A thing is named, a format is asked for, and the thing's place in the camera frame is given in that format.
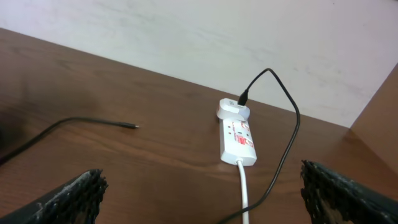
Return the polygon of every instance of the white charger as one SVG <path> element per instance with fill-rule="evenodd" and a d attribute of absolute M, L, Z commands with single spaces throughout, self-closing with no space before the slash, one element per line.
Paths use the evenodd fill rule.
<path fill-rule="evenodd" d="M 253 166 L 257 160 L 248 118 L 250 109 L 238 105 L 230 99 L 222 99 L 218 105 L 217 117 L 220 119 L 221 160 L 239 167 L 242 187 L 242 207 L 246 208 L 248 190 L 243 166 Z M 249 224 L 249 213 L 243 213 L 243 224 Z"/>

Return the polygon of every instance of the plug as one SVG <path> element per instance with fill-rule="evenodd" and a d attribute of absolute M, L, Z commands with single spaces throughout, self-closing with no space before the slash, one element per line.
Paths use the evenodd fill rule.
<path fill-rule="evenodd" d="M 247 121 L 250 115 L 250 109 L 247 106 L 241 106 L 236 100 L 222 99 L 217 108 L 217 117 L 219 119 L 236 119 Z"/>
<path fill-rule="evenodd" d="M 249 123 L 237 119 L 220 120 L 221 160 L 232 165 L 241 161 L 244 166 L 252 166 L 256 160 L 256 151 Z"/>

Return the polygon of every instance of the cable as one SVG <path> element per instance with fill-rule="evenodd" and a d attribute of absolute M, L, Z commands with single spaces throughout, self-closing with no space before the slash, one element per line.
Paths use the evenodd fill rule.
<path fill-rule="evenodd" d="M 254 204 L 252 204 L 252 205 L 250 205 L 250 206 L 248 206 L 248 207 L 246 207 L 246 208 L 244 208 L 244 209 L 241 209 L 240 211 L 237 211 L 237 212 L 234 212 L 234 213 L 228 215 L 227 217 L 225 217 L 224 219 L 222 219 L 221 221 L 219 221 L 218 224 L 226 223 L 226 222 L 230 221 L 231 219 L 237 217 L 238 215 L 240 215 L 240 214 L 242 214 L 242 213 L 244 213 L 244 212 L 248 212 L 248 211 L 250 211 L 250 210 L 256 208 L 256 207 L 259 206 L 263 201 L 265 201 L 265 199 L 267 198 L 267 196 L 268 196 L 269 193 L 271 192 L 271 190 L 272 190 L 272 188 L 273 188 L 273 186 L 274 186 L 274 184 L 275 184 L 275 182 L 276 182 L 276 180 L 277 180 L 277 178 L 278 178 L 278 176 L 279 176 L 280 170 L 282 169 L 282 166 L 284 165 L 284 162 L 285 162 L 285 160 L 286 160 L 287 154 L 289 153 L 290 148 L 292 147 L 292 144 L 293 144 L 293 142 L 294 142 L 294 139 L 296 138 L 297 132 L 299 131 L 299 127 L 300 127 L 300 111 L 299 111 L 299 108 L 297 107 L 297 105 L 296 105 L 296 103 L 294 102 L 293 98 L 290 96 L 289 92 L 286 90 L 286 88 L 285 88 L 284 84 L 282 83 L 282 81 L 279 79 L 279 77 L 276 75 L 276 73 L 275 73 L 272 69 L 270 69 L 270 68 L 266 68 L 266 69 L 263 70 L 258 76 L 256 76 L 256 77 L 254 78 L 254 80 L 250 83 L 250 85 L 248 86 L 248 88 L 245 89 L 244 93 L 242 93 L 242 95 L 239 97 L 238 104 L 239 104 L 239 102 L 242 103 L 242 104 L 240 104 L 240 105 L 245 105 L 245 104 L 246 104 L 246 102 L 247 102 L 247 100 L 248 100 L 248 93 L 249 93 L 249 89 L 250 89 L 251 85 L 252 85 L 262 74 L 266 73 L 267 71 L 268 71 L 268 72 L 271 72 L 271 73 L 273 74 L 273 76 L 275 77 L 275 79 L 278 81 L 280 87 L 281 87 L 281 88 L 283 89 L 283 91 L 285 92 L 287 98 L 290 100 L 291 104 L 293 105 L 294 110 L 295 110 L 295 112 L 296 112 L 296 126 L 294 127 L 293 135 L 292 135 L 292 137 L 290 138 L 290 141 L 289 141 L 289 143 L 288 143 L 288 145 L 287 145 L 287 147 L 286 147 L 286 149 L 285 149 L 285 152 L 284 152 L 284 154 L 282 155 L 282 158 L 280 159 L 280 162 L 279 162 L 278 168 L 277 168 L 277 170 L 276 170 L 276 172 L 275 172 L 275 174 L 274 174 L 274 177 L 272 178 L 271 183 L 269 184 L 268 189 L 266 190 L 266 192 L 264 193 L 264 195 L 263 195 L 256 203 L 254 203 Z"/>
<path fill-rule="evenodd" d="M 48 128 L 46 128 L 44 131 L 42 131 L 40 134 L 36 135 L 36 137 L 32 138 L 25 144 L 19 146 L 17 149 L 11 151 L 9 154 L 5 155 L 4 157 L 0 158 L 0 166 L 5 164 L 7 161 L 10 159 L 16 157 L 18 154 L 24 152 L 26 149 L 30 148 L 37 142 L 39 142 L 41 139 L 46 137 L 49 132 L 51 132 L 53 129 L 57 128 L 60 124 L 66 123 L 68 121 L 86 121 L 86 122 L 92 122 L 92 123 L 100 123 L 100 124 L 108 124 L 108 125 L 113 125 L 113 126 L 120 126 L 122 128 L 131 128 L 131 129 L 136 129 L 139 128 L 138 125 L 135 124 L 130 124 L 130 123 L 125 123 L 125 122 L 117 122 L 117 121 L 107 121 L 103 119 L 95 119 L 95 118 L 85 118 L 85 117 L 71 117 L 71 118 L 65 118 L 60 121 L 57 121 L 56 123 L 52 124 Z"/>
<path fill-rule="evenodd" d="M 241 188 L 242 188 L 242 208 L 246 208 L 249 206 L 249 199 L 248 199 L 248 188 L 246 186 L 246 175 L 244 174 L 244 168 L 242 165 L 242 161 L 236 161 L 239 173 L 241 174 Z M 244 212 L 243 216 L 243 224 L 249 224 L 249 212 Z"/>

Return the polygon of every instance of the wood grain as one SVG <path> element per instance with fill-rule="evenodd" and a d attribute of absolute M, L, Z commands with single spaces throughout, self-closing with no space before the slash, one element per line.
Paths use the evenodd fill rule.
<path fill-rule="evenodd" d="M 236 98 L 0 30 L 0 127 L 7 136 L 0 153 L 68 116 L 142 127 L 71 123 L 54 131 L 0 167 L 0 216 L 87 169 L 100 168 L 109 182 L 100 224 L 217 222 L 241 206 L 237 167 L 220 161 L 215 109 L 226 97 Z M 255 101 L 248 106 L 258 156 L 246 169 L 253 203 L 274 175 L 295 114 Z M 398 198 L 395 173 L 349 129 L 302 116 L 281 175 L 269 198 L 250 213 L 251 223 L 310 222 L 300 196 L 302 159 Z"/>
<path fill-rule="evenodd" d="M 351 129 L 398 173 L 398 64 Z"/>

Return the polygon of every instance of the brown wooden surface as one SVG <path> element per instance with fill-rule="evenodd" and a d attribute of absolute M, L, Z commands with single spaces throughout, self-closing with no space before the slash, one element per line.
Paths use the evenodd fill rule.
<path fill-rule="evenodd" d="M 398 173 L 398 64 L 351 129 Z"/>
<path fill-rule="evenodd" d="M 215 223 L 241 207 L 238 170 L 220 161 L 215 109 L 226 97 L 235 98 L 0 30 L 0 127 L 7 134 L 1 153 L 68 116 L 142 127 L 72 123 L 56 130 L 0 167 L 0 216 L 87 169 L 100 168 L 109 188 L 98 223 Z M 295 115 L 254 101 L 248 106 L 258 156 L 246 168 L 253 203 L 274 175 Z M 310 222 L 300 196 L 301 159 L 321 162 L 398 198 L 398 177 L 352 132 L 302 116 L 281 175 L 268 199 L 250 212 L 251 223 Z"/>

